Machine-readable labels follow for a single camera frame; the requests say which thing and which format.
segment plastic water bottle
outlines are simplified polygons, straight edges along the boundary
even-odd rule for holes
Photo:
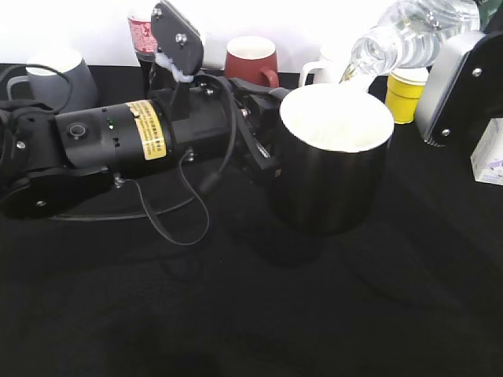
[[[145,96],[150,88],[150,71],[156,59],[157,41],[152,34],[150,18],[157,2],[157,0],[134,0],[127,15],[134,52],[143,74]]]
[[[398,0],[354,44],[342,81],[356,75],[375,78],[396,68],[427,67],[447,39],[479,28],[475,1]]]

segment black cable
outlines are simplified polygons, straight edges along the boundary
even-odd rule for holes
[[[163,210],[156,211],[156,215],[160,216],[162,214],[168,214],[170,212],[175,212],[193,202],[196,198],[191,197],[187,200],[177,204],[176,206],[165,208]],[[147,218],[144,213],[131,213],[131,214],[110,214],[110,215],[97,215],[97,216],[87,216],[87,215],[70,215],[62,214],[60,216],[53,216],[50,220],[57,221],[73,221],[73,222],[100,222],[100,221],[126,221],[126,220],[139,220],[141,218]]]
[[[178,246],[192,246],[195,245],[196,243],[200,242],[206,235],[207,231],[210,228],[211,220],[210,220],[210,213],[207,210],[206,204],[204,203],[203,199],[200,197],[200,195],[197,193],[197,191],[194,189],[194,187],[191,186],[189,181],[187,180],[187,177],[183,173],[182,169],[182,164],[185,161],[185,159],[190,155],[190,151],[185,152],[183,157],[178,161],[178,173],[180,174],[180,178],[183,181],[184,186],[192,193],[193,197],[196,198],[201,206],[203,207],[204,214],[206,216],[206,225],[204,226],[204,231],[201,234],[197,240],[191,241],[191,242],[178,242],[173,239],[173,236],[164,228],[163,224],[160,222],[159,218],[155,214],[154,210],[152,207],[150,207],[149,202],[147,202],[146,198],[143,195],[143,191],[141,190],[140,184],[135,181],[134,179],[128,179],[126,181],[128,182],[133,182],[136,185],[136,188],[138,189],[138,194],[140,196],[140,201],[141,205],[143,206],[143,209],[145,211],[145,214],[149,218],[150,222],[152,223],[152,226],[156,229],[156,231],[166,240],[170,241],[171,243],[174,243],[175,245]]]
[[[230,161],[232,154],[234,152],[234,148],[236,145],[236,138],[237,138],[237,107],[234,103],[233,93],[230,91],[230,89],[227,87],[227,85],[224,82],[221,82],[219,79],[215,78],[214,76],[210,76],[210,75],[199,75],[198,77],[201,77],[201,78],[205,77],[207,79],[210,79],[211,81],[215,81],[222,88],[223,92],[225,93],[225,97],[227,99],[224,106],[226,107],[225,110],[227,113],[227,119],[229,120],[229,126],[230,126],[229,143],[227,145],[226,154],[223,158],[222,164],[220,165],[218,172],[210,174],[209,177],[204,179],[204,181],[202,182],[202,184],[200,186],[200,193],[204,196],[204,195],[208,194],[216,186],[216,184],[220,181],[222,173],[225,170],[225,168],[227,167],[227,165],[229,164],[229,161]],[[194,200],[195,200],[195,197],[193,196],[193,197],[188,198],[187,200],[181,202],[180,204],[177,204],[176,206],[164,208],[162,210],[155,211],[154,213],[155,213],[155,215],[160,216],[162,214],[174,212],[176,210],[179,210],[179,209],[189,205]],[[105,215],[95,215],[95,216],[63,214],[60,216],[53,216],[50,219],[56,220],[56,221],[98,222],[98,221],[129,221],[129,220],[138,220],[138,219],[147,218],[147,217],[148,216],[146,214],[135,212],[135,213],[129,213],[129,214],[105,214]]]
[[[72,82],[72,80],[65,73],[59,72],[57,69],[54,69],[52,67],[48,67],[48,66],[43,65],[43,64],[15,64],[15,65],[13,65],[11,67],[8,67],[6,70],[4,70],[4,72],[2,72],[0,74],[0,84],[3,83],[3,81],[6,79],[7,75],[9,75],[12,71],[14,71],[14,70],[16,70],[18,68],[40,68],[40,69],[45,69],[46,71],[51,71],[52,73],[60,76],[68,84],[68,94],[67,94],[67,96],[66,96],[66,98],[64,100],[64,103],[62,105],[60,105],[57,108],[54,108],[53,110],[42,110],[42,109],[40,109],[40,110],[33,110],[32,112],[41,112],[43,114],[49,114],[49,115],[57,114],[61,110],[63,110],[63,108],[68,104],[68,102],[70,102],[70,99],[72,98],[72,94],[73,94],[73,82]],[[20,114],[19,116],[26,115],[26,114],[28,114],[28,112]]]

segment black table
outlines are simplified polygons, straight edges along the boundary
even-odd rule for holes
[[[141,96],[135,68],[93,73],[104,104]],[[156,207],[188,195],[175,172],[142,184]],[[339,236],[285,228],[232,167],[207,204],[185,248],[145,220],[0,218],[0,375],[502,375],[503,188],[461,147],[396,126],[373,212]],[[126,186],[78,212],[137,209]],[[163,219],[180,237],[204,220]]]

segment gray mug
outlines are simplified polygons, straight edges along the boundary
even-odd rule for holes
[[[29,64],[43,64],[65,73],[73,83],[68,104],[61,112],[75,112],[97,105],[97,89],[82,55],[73,49],[48,51],[32,57]],[[51,108],[58,108],[67,98],[68,83],[60,76],[42,68],[26,68],[28,75],[13,77],[7,82],[7,96],[13,99],[12,88],[20,82],[29,82],[33,98]]]

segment white box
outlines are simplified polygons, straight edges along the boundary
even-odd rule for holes
[[[492,119],[472,154],[478,182],[503,185],[503,119]]]

